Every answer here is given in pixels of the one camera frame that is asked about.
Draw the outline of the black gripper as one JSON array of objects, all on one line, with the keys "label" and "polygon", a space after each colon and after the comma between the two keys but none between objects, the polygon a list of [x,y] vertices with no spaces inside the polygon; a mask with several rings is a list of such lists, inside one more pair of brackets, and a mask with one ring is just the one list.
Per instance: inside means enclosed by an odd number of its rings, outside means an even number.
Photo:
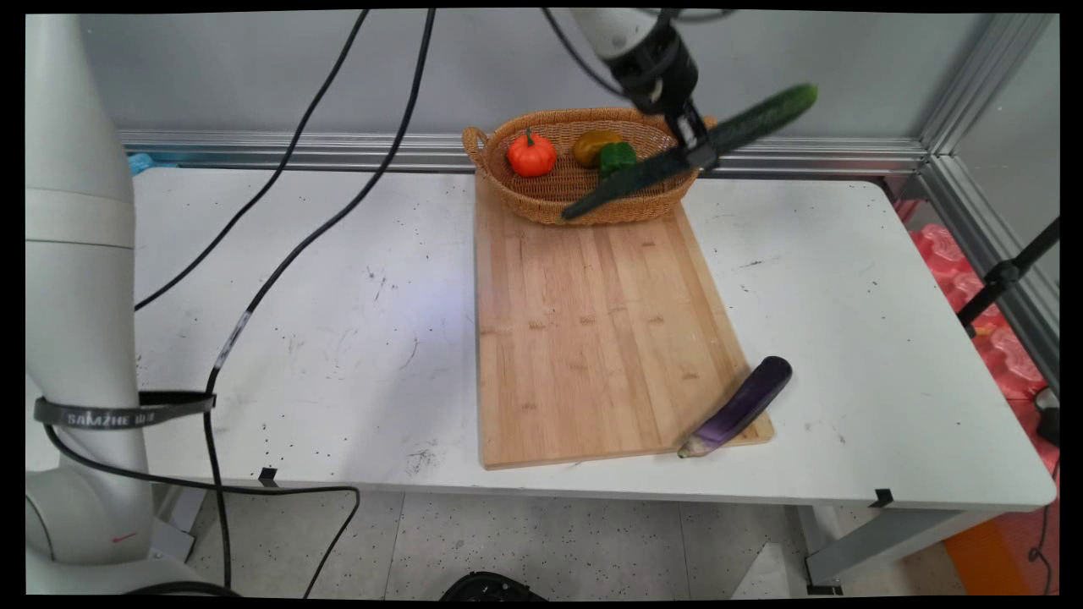
[{"label": "black gripper", "polygon": [[645,115],[667,115],[667,127],[677,150],[689,158],[694,146],[712,143],[709,128],[692,98],[699,69],[688,47],[671,24],[657,24],[606,68],[635,108]]}]

